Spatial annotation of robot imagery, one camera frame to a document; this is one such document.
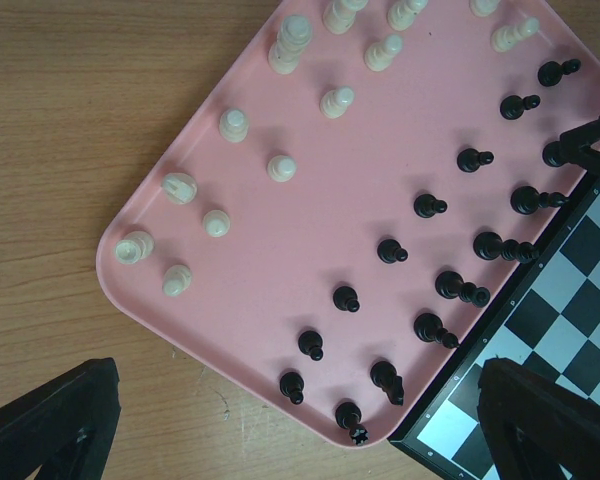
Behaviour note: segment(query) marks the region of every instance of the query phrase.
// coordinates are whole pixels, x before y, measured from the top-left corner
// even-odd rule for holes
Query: wood grain surface
[[[600,58],[600,0],[550,3]],[[0,406],[114,357],[106,479],[437,478],[388,443],[326,444],[100,291],[105,227],[276,4],[0,0]]]

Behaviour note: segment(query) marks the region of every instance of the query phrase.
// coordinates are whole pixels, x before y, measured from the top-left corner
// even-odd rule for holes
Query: black pawn
[[[402,377],[398,376],[396,367],[385,361],[376,363],[371,368],[371,381],[387,394],[392,405],[404,405]]]
[[[561,167],[565,162],[560,156],[560,142],[551,142],[542,150],[542,160],[550,167]]]
[[[475,148],[467,148],[458,154],[458,168],[463,172],[473,173],[480,167],[493,163],[493,153],[479,152]]]
[[[494,232],[483,232],[473,241],[473,251],[483,260],[495,260],[502,257],[507,261],[517,260],[530,263],[537,260],[540,251],[529,242],[518,243],[515,240],[502,241]]]
[[[413,330],[423,342],[436,342],[445,348],[458,348],[458,337],[442,326],[442,320],[433,313],[423,313],[413,324]]]
[[[571,75],[580,70],[582,62],[577,58],[567,60],[562,65],[558,62],[547,62],[538,70],[538,81],[543,87],[555,87],[564,75]]]
[[[340,287],[333,292],[333,303],[343,312],[355,313],[360,310],[358,294],[351,287]]]
[[[491,299],[489,290],[477,287],[475,283],[465,282],[459,273],[442,272],[436,278],[436,291],[444,298],[460,298],[478,308],[485,307]]]
[[[561,193],[539,193],[529,186],[516,188],[511,195],[511,207],[522,215],[531,215],[539,208],[560,208],[568,201]]]
[[[392,238],[380,242],[378,256],[384,263],[405,262],[409,258],[407,251]]]
[[[300,405],[303,402],[302,390],[304,390],[304,380],[298,373],[285,373],[280,379],[280,391],[294,405]]]
[[[446,212],[447,202],[438,200],[433,195],[425,193],[416,198],[416,201],[413,203],[413,209],[419,217],[431,218],[437,213]]]
[[[500,114],[507,120],[517,120],[525,111],[537,108],[539,105],[540,97],[538,95],[524,98],[511,95],[500,104]]]
[[[319,362],[324,356],[322,351],[322,337],[318,332],[308,330],[298,338],[298,347],[305,355],[309,355],[311,360]]]
[[[369,432],[361,425],[362,412],[353,402],[345,402],[336,409],[336,423],[340,428],[349,430],[349,438],[360,447],[369,441]]]

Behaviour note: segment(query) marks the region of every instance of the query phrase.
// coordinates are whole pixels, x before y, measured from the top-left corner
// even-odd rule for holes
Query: chess piece
[[[444,298],[460,298],[463,302],[471,303],[478,308],[485,307],[491,300],[489,290],[477,287],[475,283],[465,282],[460,274],[452,271],[438,275],[436,292]]]
[[[527,110],[532,110],[540,106],[540,97],[531,95],[521,98],[518,95],[510,95],[500,104],[500,114],[506,120],[517,120]]]
[[[343,312],[355,313],[360,310],[360,302],[358,302],[358,294],[351,287],[339,287],[333,292],[333,303],[338,310]]]
[[[369,432],[361,425],[362,412],[353,402],[345,402],[336,409],[336,423],[340,428],[349,431],[349,438],[356,447],[369,441]]]
[[[211,210],[202,219],[204,229],[211,237],[222,237],[229,232],[231,221],[222,210]]]
[[[538,81],[543,87],[555,87],[562,77],[576,73],[582,67],[582,62],[577,58],[567,60],[562,65],[558,62],[547,62],[538,70]]]
[[[133,265],[151,255],[154,245],[153,237],[147,232],[131,232],[116,243],[114,255],[123,265]]]
[[[230,108],[220,117],[220,134],[231,143],[240,143],[247,138],[249,120],[242,110]]]
[[[561,193],[539,193],[529,186],[516,188],[511,195],[511,207],[522,215],[531,215],[539,208],[560,208],[568,201]]]
[[[177,297],[191,285],[191,270],[184,265],[174,265],[164,274],[162,291],[168,297]]]
[[[466,173],[477,172],[480,167],[491,165],[494,156],[491,152],[479,152],[475,148],[467,148],[458,154],[458,168]]]
[[[387,13],[387,21],[394,30],[406,30],[424,10],[429,0],[396,0]]]
[[[550,167],[561,167],[567,163],[560,156],[560,142],[551,142],[544,147],[542,150],[542,160]]]
[[[398,376],[396,367],[385,361],[376,363],[371,368],[371,381],[387,394],[392,405],[404,405],[402,377]]]
[[[300,405],[304,401],[302,390],[304,380],[297,372],[285,373],[280,379],[280,392],[294,405]]]
[[[356,13],[367,3],[369,0],[332,0],[322,16],[324,26],[336,35],[347,32],[356,20]]]
[[[519,42],[535,35],[539,29],[540,22],[535,17],[529,17],[519,25],[506,25],[494,32],[491,46],[496,52],[506,52]]]
[[[429,193],[420,195],[413,203],[413,209],[422,218],[431,218],[438,213],[444,213],[447,211],[447,207],[447,202],[438,200]]]
[[[324,356],[322,351],[322,337],[318,332],[307,330],[298,338],[298,347],[305,355],[309,355],[311,360],[319,362]]]
[[[296,174],[296,162],[286,155],[277,155],[269,161],[267,172],[272,180],[276,182],[288,182]]]
[[[185,205],[195,198],[198,185],[186,173],[168,173],[162,180],[162,190],[176,205]]]
[[[320,110],[327,118],[338,118],[351,106],[355,93],[350,87],[340,87],[327,92],[320,102]]]
[[[271,68],[281,75],[293,72],[312,37],[313,29],[307,17],[302,15],[286,17],[282,21],[276,42],[269,50]]]
[[[515,240],[502,241],[494,232],[483,232],[473,241],[473,251],[483,260],[495,260],[502,257],[509,262],[531,263],[540,256],[540,251],[529,242],[518,243]]]
[[[364,54],[364,62],[370,70],[381,72],[393,63],[393,59],[402,51],[402,37],[395,33],[382,42],[371,45]]]
[[[471,0],[471,11],[476,17],[488,17],[498,9],[500,0]]]
[[[384,263],[405,262],[409,258],[407,251],[397,240],[389,238],[378,245],[378,257]]]
[[[458,348],[458,337],[442,326],[442,320],[433,313],[423,313],[413,324],[416,336],[423,342],[436,342],[445,348]]]

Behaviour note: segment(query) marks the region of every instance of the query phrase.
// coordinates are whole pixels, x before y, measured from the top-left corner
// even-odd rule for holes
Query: checkered pattern
[[[498,479],[476,411],[496,356],[600,405],[600,194],[417,437],[464,478]]]

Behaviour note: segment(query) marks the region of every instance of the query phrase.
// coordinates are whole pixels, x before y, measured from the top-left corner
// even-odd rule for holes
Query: white pawn
[[[131,232],[116,244],[114,254],[123,265],[133,265],[153,252],[154,242],[147,232]]]
[[[518,42],[535,35],[539,29],[540,22],[535,17],[529,17],[519,25],[505,25],[494,32],[491,46],[496,52],[506,52]]]
[[[387,20],[399,32],[413,25],[416,16],[424,10],[429,0],[397,0],[389,9]]]
[[[500,0],[471,0],[471,11],[476,17],[488,17],[498,9]]]
[[[336,88],[322,97],[320,110],[327,118],[338,118],[347,111],[354,98],[355,94],[350,87]]]
[[[273,157],[267,165],[267,172],[272,180],[276,182],[287,182],[296,174],[296,162],[286,155]]]
[[[249,119],[242,110],[230,108],[220,117],[220,134],[232,143],[240,143],[247,138]]]
[[[177,297],[191,285],[191,270],[184,265],[174,265],[162,280],[162,291],[168,297]]]
[[[313,29],[307,17],[291,15],[285,18],[276,42],[269,50],[271,68],[282,75],[293,72],[312,37]]]
[[[391,65],[393,59],[402,51],[402,37],[392,33],[382,42],[371,45],[364,54],[364,62],[374,72],[381,72]]]
[[[195,198],[198,185],[186,173],[169,173],[162,180],[162,190],[173,203],[184,205]]]
[[[356,20],[356,13],[367,6],[369,0],[333,0],[327,5],[322,21],[331,33],[347,32]]]
[[[202,219],[202,224],[211,237],[222,237],[227,234],[231,227],[229,215],[222,210],[211,210]]]

